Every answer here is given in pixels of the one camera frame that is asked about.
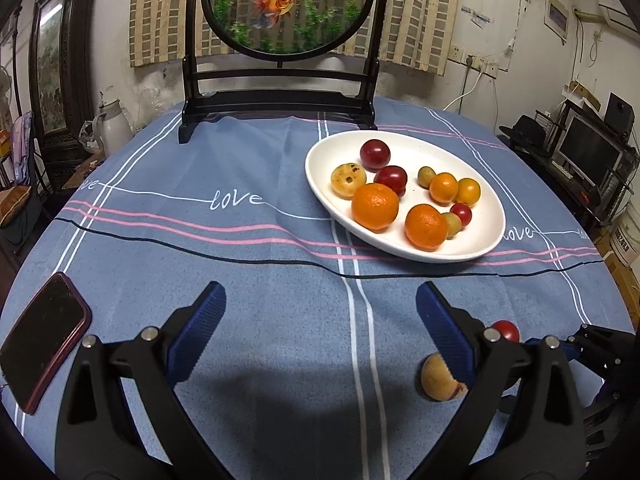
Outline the small red plum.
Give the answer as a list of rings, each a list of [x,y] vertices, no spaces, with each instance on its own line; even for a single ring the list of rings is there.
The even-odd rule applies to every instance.
[[[491,324],[491,327],[506,338],[508,341],[519,342],[521,340],[520,331],[518,330],[518,326],[508,320],[499,320],[495,323]]]

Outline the pale purple-streaked fruit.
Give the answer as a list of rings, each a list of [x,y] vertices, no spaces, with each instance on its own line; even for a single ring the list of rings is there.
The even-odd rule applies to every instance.
[[[459,399],[468,387],[452,374],[439,352],[428,356],[421,368],[420,384],[424,393],[434,401],[447,402]]]

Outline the small yellow-green fruit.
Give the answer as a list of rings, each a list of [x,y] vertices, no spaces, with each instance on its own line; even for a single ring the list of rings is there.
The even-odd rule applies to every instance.
[[[453,212],[447,211],[442,214],[447,226],[447,238],[451,240],[462,230],[460,218]]]

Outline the small red tomato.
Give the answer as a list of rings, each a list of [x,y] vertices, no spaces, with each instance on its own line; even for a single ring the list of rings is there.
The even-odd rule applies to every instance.
[[[472,221],[472,209],[465,203],[453,204],[450,208],[450,212],[458,217],[464,228],[466,228]]]

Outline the yellow-orange fruit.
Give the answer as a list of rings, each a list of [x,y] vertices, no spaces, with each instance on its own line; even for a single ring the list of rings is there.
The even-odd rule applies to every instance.
[[[482,189],[477,180],[472,178],[462,178],[458,181],[458,192],[456,202],[473,207],[482,195]]]

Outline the small orange mandarin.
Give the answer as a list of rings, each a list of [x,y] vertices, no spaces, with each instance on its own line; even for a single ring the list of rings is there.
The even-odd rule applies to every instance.
[[[456,177],[449,172],[441,172],[431,180],[428,192],[436,203],[447,205],[457,197],[458,189],[459,183]]]

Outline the olive green small fruit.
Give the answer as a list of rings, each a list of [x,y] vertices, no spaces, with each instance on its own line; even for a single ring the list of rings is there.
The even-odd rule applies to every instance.
[[[429,166],[423,166],[418,171],[416,180],[418,181],[421,188],[425,188],[426,190],[428,190],[434,177],[436,177],[436,172]]]

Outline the spotted yellow fruit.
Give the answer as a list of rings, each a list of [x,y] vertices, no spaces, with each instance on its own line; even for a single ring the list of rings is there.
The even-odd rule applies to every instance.
[[[351,200],[358,188],[367,183],[367,173],[356,162],[337,166],[331,174],[332,191],[345,200]]]

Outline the phone with red case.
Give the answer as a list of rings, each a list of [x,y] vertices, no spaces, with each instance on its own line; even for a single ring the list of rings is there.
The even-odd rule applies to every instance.
[[[62,272],[52,274],[30,300],[1,347],[2,376],[24,413],[35,414],[91,321],[88,304]]]

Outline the white plastic bucket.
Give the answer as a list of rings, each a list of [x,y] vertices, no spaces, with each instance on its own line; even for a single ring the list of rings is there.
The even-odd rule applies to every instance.
[[[639,258],[638,218],[628,210],[623,211],[615,221],[610,244],[614,255],[624,266],[631,266]]]

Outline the black computer monitor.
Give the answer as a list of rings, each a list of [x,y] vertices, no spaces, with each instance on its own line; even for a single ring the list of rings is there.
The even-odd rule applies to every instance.
[[[622,159],[623,151],[589,118],[570,110],[553,160],[566,165],[596,188],[602,188]]]

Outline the black speaker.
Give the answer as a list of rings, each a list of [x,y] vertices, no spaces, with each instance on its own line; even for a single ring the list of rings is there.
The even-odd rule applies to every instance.
[[[627,142],[634,126],[634,109],[629,103],[611,92],[608,97],[604,122],[620,140]]]

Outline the striped beige curtain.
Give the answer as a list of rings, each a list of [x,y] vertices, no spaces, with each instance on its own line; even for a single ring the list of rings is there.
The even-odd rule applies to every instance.
[[[302,53],[346,32],[366,0],[196,0],[207,3],[227,37],[269,54]],[[387,0],[384,62],[442,75],[458,0]],[[130,0],[131,66],[175,61],[186,47],[186,0]]]

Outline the round goldfish screen stand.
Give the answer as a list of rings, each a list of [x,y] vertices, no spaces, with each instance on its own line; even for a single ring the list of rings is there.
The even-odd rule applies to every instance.
[[[373,98],[387,0],[186,0],[182,80],[184,103],[178,140],[190,141],[206,119],[227,115],[320,113],[375,125]],[[225,46],[258,61],[256,67],[198,67],[196,18]],[[205,94],[209,80],[278,78],[347,81],[354,96],[339,91],[251,88]]]

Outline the wall power strip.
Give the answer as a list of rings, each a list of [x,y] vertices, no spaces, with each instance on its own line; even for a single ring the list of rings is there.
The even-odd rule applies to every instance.
[[[498,76],[499,62],[495,55],[466,52],[462,47],[452,44],[449,47],[448,60],[468,66],[470,70],[482,72],[490,78],[496,79]]]

